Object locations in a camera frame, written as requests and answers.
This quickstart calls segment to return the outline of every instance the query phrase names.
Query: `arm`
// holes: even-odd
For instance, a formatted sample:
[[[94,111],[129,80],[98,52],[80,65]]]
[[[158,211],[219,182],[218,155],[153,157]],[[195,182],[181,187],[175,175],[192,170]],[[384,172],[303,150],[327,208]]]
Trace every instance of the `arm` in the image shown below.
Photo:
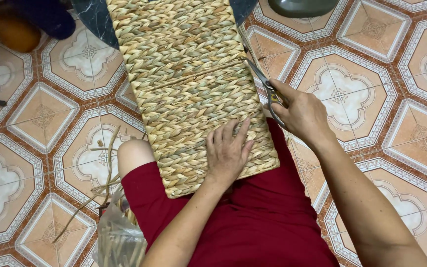
[[[164,228],[146,254],[142,267],[187,266],[200,234],[223,193],[240,175],[253,141],[246,139],[250,120],[247,118],[233,138],[237,120],[211,131],[207,136],[209,172],[205,181],[184,208]]]
[[[365,267],[427,266],[427,257],[400,216],[337,142],[325,106],[313,94],[271,80],[290,102],[274,104],[288,131],[317,155],[332,198]]]

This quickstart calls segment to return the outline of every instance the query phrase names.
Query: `woven basket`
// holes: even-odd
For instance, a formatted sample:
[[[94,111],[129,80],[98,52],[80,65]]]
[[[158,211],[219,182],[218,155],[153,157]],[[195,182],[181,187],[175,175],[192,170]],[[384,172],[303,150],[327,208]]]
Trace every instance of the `woven basket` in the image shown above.
[[[239,179],[279,166],[228,0],[107,0],[166,194],[195,192],[205,137],[251,117],[255,144]]]

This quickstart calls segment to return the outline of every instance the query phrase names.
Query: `red pants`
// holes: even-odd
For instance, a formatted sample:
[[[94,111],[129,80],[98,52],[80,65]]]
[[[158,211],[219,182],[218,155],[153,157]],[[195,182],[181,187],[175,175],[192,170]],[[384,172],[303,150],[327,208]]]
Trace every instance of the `red pants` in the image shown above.
[[[221,201],[205,225],[189,266],[339,266],[321,238],[281,128],[270,118],[268,125],[281,167],[234,182],[229,201]],[[166,197],[156,162],[128,173],[122,185],[149,249],[189,197]]]

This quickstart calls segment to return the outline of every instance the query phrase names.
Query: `scissors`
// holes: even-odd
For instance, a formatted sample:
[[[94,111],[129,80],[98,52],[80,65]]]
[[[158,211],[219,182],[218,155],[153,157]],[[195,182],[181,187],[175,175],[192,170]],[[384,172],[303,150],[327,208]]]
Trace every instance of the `scissors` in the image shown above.
[[[268,95],[268,107],[269,107],[269,110],[271,112],[271,115],[273,116],[273,119],[281,127],[283,127],[285,130],[287,130],[286,125],[284,125],[284,123],[281,121],[281,119],[278,118],[278,116],[274,112],[272,104],[277,103],[277,104],[280,104],[281,106],[283,106],[285,108],[288,108],[289,101],[278,90],[276,90],[276,88],[274,88],[271,85],[270,81],[266,78],[264,73],[255,65],[255,63],[251,62],[249,59],[247,59],[247,61],[248,61],[248,64],[250,64],[250,67],[252,67],[253,71],[256,73],[256,76],[258,76],[258,78],[263,83],[263,87],[266,89],[266,94]]]

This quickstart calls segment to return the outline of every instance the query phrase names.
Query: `dark marble surface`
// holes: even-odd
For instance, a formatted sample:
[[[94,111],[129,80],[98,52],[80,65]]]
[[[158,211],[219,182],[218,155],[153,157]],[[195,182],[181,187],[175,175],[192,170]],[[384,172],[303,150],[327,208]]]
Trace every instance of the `dark marble surface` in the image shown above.
[[[85,26],[100,40],[118,49],[118,41],[112,26],[105,0],[71,0],[75,12]],[[243,23],[258,0],[230,0],[237,25]]]

